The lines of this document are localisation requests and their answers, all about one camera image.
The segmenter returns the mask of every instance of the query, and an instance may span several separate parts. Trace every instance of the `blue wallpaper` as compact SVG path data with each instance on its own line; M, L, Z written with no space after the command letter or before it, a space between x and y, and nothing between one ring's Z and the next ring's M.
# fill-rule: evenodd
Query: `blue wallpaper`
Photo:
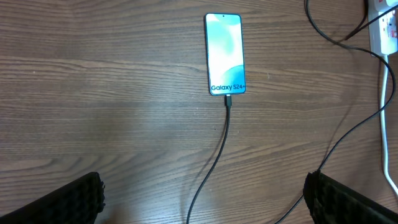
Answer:
M207 14L206 39L210 93L244 93L241 17L237 14Z

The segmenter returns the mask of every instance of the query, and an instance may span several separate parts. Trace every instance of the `black foam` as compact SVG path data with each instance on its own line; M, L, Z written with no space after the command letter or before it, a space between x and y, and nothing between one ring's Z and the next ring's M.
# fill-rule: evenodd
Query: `black foam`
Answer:
M396 224L398 214L322 174L308 174L304 199L316 224Z
M3 224L93 224L104 209L104 183L97 172L0 218Z

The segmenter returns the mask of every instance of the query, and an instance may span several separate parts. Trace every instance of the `desk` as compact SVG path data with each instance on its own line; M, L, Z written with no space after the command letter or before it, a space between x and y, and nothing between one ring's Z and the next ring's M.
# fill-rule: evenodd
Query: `desk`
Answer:
M318 0L311 10L340 39L363 3ZM208 92L207 12L242 15L248 87L233 96L226 147L192 223L272 223L286 212L326 150L377 110L379 61L320 37L303 1L3 0L0 214L97 171L107 203L97 223L183 223L226 115ZM348 44L368 48L367 30ZM398 57L391 64L398 73ZM397 115L395 101L386 117L396 181ZM323 171L398 212L378 119ZM284 223L311 222L302 202Z

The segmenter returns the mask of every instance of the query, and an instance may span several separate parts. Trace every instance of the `power strip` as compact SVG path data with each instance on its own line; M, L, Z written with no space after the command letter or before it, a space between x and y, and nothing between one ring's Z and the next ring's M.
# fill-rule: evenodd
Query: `power strip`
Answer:
M376 10L376 6L379 4L379 1L380 0L369 0L369 21L383 13ZM398 50L395 13L395 11L392 11L369 26L371 51L380 56L390 55Z

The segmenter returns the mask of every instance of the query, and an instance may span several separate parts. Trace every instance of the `smartphone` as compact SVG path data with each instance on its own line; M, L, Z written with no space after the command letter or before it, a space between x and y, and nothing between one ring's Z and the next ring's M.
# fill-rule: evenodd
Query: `smartphone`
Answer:
M244 93L246 79L241 16L208 13L205 27L210 93Z

